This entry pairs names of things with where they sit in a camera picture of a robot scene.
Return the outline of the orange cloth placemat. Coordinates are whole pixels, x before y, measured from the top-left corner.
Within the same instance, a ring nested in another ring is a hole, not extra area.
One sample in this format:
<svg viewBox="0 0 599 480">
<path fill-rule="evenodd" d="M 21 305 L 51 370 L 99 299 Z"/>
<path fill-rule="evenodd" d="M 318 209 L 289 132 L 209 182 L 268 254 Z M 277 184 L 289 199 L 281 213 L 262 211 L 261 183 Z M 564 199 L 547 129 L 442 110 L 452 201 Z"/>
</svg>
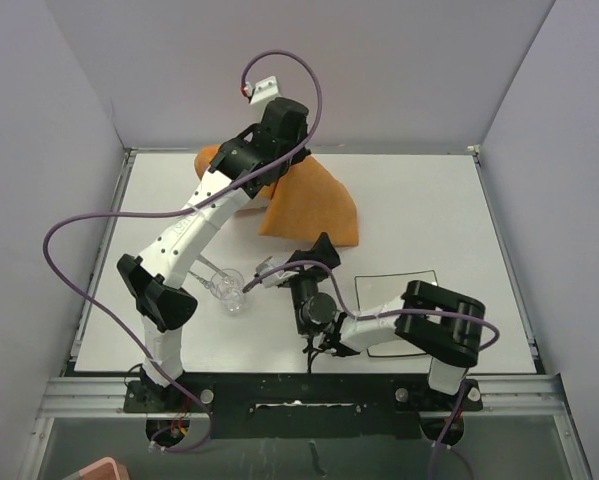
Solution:
<svg viewBox="0 0 599 480">
<path fill-rule="evenodd" d="M 347 188 L 317 159 L 307 156 L 256 196 L 265 202 L 258 234 L 314 242 L 323 233 L 336 247 L 359 245 L 356 204 Z"/>
</svg>

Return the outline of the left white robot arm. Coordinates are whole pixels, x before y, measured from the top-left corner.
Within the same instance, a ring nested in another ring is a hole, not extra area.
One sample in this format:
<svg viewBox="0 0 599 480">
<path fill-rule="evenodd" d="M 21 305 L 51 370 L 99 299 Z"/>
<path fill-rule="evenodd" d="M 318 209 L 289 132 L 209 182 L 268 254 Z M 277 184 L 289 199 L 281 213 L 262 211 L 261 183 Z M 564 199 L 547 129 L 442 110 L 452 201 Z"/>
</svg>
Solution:
<svg viewBox="0 0 599 480">
<path fill-rule="evenodd" d="M 218 147 L 185 205 L 185 215 L 117 269 L 142 316 L 148 350 L 142 379 L 148 401 L 161 411 L 182 398 L 182 332 L 198 301 L 184 287 L 190 267 L 222 226 L 265 187 L 309 153 L 309 110 L 284 97 L 270 101 L 259 122 Z"/>
</svg>

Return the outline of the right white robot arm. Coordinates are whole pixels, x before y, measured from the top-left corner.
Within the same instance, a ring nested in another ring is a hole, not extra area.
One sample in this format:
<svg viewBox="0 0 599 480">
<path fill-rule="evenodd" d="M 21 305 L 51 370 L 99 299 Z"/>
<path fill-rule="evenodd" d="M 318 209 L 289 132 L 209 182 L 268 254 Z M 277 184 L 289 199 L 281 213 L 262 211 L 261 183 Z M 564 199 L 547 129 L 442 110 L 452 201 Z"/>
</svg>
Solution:
<svg viewBox="0 0 599 480">
<path fill-rule="evenodd" d="M 323 233 L 309 250 L 295 251 L 287 260 L 260 269 L 267 287 L 291 290 L 295 323 L 300 335 L 319 341 L 318 350 L 333 357 L 358 356 L 378 345 L 409 343 L 431 357 L 425 400 L 448 407 L 459 397 L 468 371 L 478 363 L 485 305 L 470 296 L 423 280 L 374 308 L 352 311 L 319 290 L 333 278 L 340 257 Z"/>
</svg>

